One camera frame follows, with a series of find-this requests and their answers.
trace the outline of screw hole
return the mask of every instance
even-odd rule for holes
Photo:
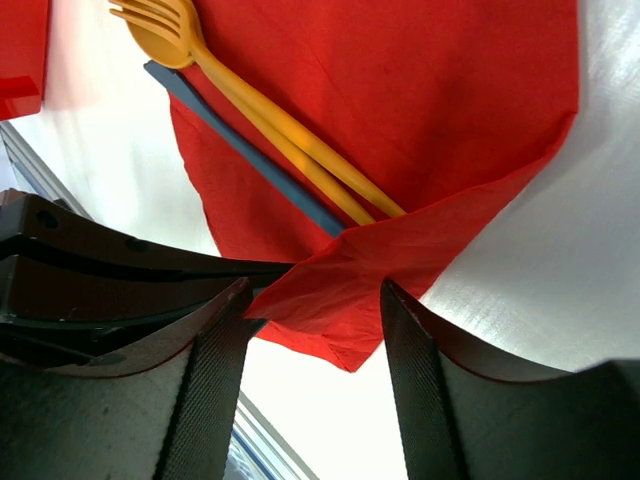
[[[145,240],[139,240],[131,237],[125,242],[125,245],[133,252],[144,253],[149,251],[149,242]]]
[[[42,225],[44,228],[49,230],[55,230],[60,226],[60,221],[58,217],[56,217],[53,213],[47,212],[46,210],[40,210],[36,213],[36,220]]]

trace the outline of red object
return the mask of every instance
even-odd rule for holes
[[[49,0],[0,0],[0,120],[40,111]]]
[[[221,253],[300,262],[254,301],[273,320],[261,337],[353,371],[382,339],[382,279],[425,292],[561,146],[578,110],[576,2],[195,3],[215,55],[412,212],[331,241],[172,101]],[[185,73],[329,205],[198,67]]]

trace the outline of utensil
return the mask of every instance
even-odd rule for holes
[[[316,225],[332,237],[337,237],[345,230],[342,222],[334,217],[322,203],[300,186],[287,172],[225,123],[179,72],[164,67],[153,60],[147,62],[144,65],[144,69],[167,91],[189,107],[213,130],[218,132],[229,145],[246,158],[264,178],[287,197],[291,203],[302,210]]]
[[[298,163],[303,163],[305,164],[303,167],[308,169],[308,164],[311,162],[286,145],[282,138],[274,137],[272,131],[265,130],[259,121],[256,123],[256,116],[266,119],[281,132],[281,135],[388,215],[398,216],[405,213],[333,149],[217,60],[206,47],[197,12],[191,2],[188,0],[110,0],[110,2],[123,8],[123,11],[112,9],[111,13],[127,21],[134,39],[149,56],[171,68],[182,68],[196,61],[212,83],[276,147],[294,156],[294,159],[290,158],[290,160],[297,162],[298,168],[301,168]],[[238,100],[248,104],[247,106],[255,113],[247,112],[247,107],[239,105]]]

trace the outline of red napkin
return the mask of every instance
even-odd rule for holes
[[[332,241],[172,99],[180,151],[221,253],[299,262],[254,301],[249,315],[273,320],[260,336],[354,371],[382,339],[382,279],[424,293],[560,148],[578,110],[576,2],[195,4],[222,62],[411,212]],[[331,206],[198,67],[185,73]]]

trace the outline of white table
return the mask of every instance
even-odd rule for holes
[[[98,222],[216,253],[144,54],[105,2],[53,3],[45,109],[13,125]],[[570,138],[423,298],[566,369],[640,356],[640,3],[580,7]],[[383,348],[347,374],[254,340],[242,389],[320,478],[406,478]]]

